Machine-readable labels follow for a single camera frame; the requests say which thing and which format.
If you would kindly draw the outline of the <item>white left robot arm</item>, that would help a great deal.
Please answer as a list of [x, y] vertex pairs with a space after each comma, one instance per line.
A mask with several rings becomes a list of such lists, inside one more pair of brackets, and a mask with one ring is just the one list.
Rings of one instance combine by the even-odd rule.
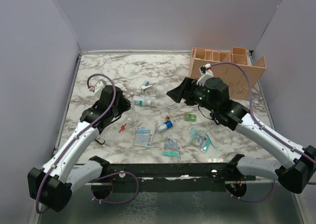
[[32, 168], [28, 175], [30, 197], [36, 203], [60, 212], [68, 204], [73, 192], [91, 180], [105, 181], [109, 176], [108, 162], [91, 158], [74, 170], [80, 156], [97, 139], [104, 128], [131, 108], [118, 87], [105, 86], [99, 100], [84, 110], [75, 131], [62, 148], [40, 169]]

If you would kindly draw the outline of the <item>white bottle green label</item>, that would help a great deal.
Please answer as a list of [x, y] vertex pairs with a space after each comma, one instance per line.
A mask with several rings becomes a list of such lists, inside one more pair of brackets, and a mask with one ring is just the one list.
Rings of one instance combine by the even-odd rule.
[[133, 96], [133, 102], [135, 105], [139, 106], [150, 106], [151, 105], [151, 100], [146, 98], [146, 97], [141, 97], [141, 96]]

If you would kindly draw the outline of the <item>white blue gauze packet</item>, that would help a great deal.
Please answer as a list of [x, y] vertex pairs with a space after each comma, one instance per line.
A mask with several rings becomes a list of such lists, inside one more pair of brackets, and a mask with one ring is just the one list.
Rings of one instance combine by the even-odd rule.
[[135, 133], [134, 145], [150, 148], [154, 134], [155, 130], [152, 128], [138, 127]]

